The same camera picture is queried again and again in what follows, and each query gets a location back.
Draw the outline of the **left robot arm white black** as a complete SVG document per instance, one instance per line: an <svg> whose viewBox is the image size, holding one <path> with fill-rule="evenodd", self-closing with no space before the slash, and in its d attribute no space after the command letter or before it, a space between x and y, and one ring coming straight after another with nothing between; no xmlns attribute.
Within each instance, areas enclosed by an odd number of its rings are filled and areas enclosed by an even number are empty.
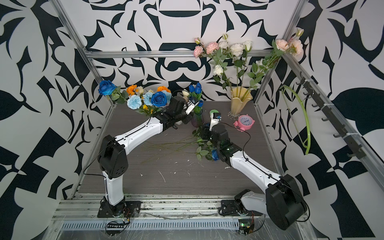
<svg viewBox="0 0 384 240"><path fill-rule="evenodd" d="M176 128L177 122L187 124L198 105L195 97L189 101L179 96L171 97L168 106L154 113L143 124L116 137L108 135L103 138L98 162L105 178L105 203L112 210L112 215L121 214L125 208L123 176L129 166L127 155L151 137L171 127Z"/></svg>

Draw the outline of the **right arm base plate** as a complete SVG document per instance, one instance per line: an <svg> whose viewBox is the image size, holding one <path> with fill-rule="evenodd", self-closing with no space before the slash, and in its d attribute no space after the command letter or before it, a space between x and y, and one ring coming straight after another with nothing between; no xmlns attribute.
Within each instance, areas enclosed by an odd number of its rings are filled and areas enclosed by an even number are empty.
<svg viewBox="0 0 384 240"><path fill-rule="evenodd" d="M239 208L235 200L221 200L221 205L218 209L220 216L239 216Z"/></svg>

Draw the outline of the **single blue rose stem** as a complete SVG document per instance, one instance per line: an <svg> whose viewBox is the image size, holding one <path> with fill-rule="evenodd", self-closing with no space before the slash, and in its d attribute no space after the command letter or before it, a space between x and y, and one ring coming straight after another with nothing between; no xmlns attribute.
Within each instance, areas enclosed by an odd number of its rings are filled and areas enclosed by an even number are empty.
<svg viewBox="0 0 384 240"><path fill-rule="evenodd" d="M151 148L166 148L170 150L179 151L189 146L196 146L197 148L200 146L212 146L212 143L207 140L203 140L199 137L199 128L193 129L190 133L187 134L186 137L183 137L179 140L168 140L169 134L165 134L162 141L155 140L145 141L145 145Z"/></svg>

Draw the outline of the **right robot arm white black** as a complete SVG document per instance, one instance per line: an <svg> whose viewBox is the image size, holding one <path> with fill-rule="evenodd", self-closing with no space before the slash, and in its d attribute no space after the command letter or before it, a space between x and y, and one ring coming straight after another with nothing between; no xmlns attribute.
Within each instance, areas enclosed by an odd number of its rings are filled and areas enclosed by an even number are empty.
<svg viewBox="0 0 384 240"><path fill-rule="evenodd" d="M223 124L212 128L203 125L199 136L211 143L213 160L220 160L243 173L263 191L263 197L250 190L238 194L235 197L237 211L261 213L269 217L281 230L300 222L304 214L310 214L310 208L295 179L290 175L281 176L274 173L253 160L244 149L230 140Z"/></svg>

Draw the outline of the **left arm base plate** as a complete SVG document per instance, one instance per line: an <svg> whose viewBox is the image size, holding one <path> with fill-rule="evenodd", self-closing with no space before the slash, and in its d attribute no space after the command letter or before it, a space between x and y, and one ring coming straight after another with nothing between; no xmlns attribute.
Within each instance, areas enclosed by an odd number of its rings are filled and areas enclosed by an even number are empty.
<svg viewBox="0 0 384 240"><path fill-rule="evenodd" d="M102 199L97 218L136 217L140 214L141 204L141 201L121 201L112 206L106 199Z"/></svg>

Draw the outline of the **yellow ruffled glass vase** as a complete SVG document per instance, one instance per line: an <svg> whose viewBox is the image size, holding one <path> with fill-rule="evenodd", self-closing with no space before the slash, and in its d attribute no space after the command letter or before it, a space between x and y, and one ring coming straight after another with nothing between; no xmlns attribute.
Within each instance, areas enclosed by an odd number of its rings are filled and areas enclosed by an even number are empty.
<svg viewBox="0 0 384 240"><path fill-rule="evenodd" d="M251 91L244 87L235 87L231 90L231 110L228 117L236 120L246 104L253 99Z"/></svg>

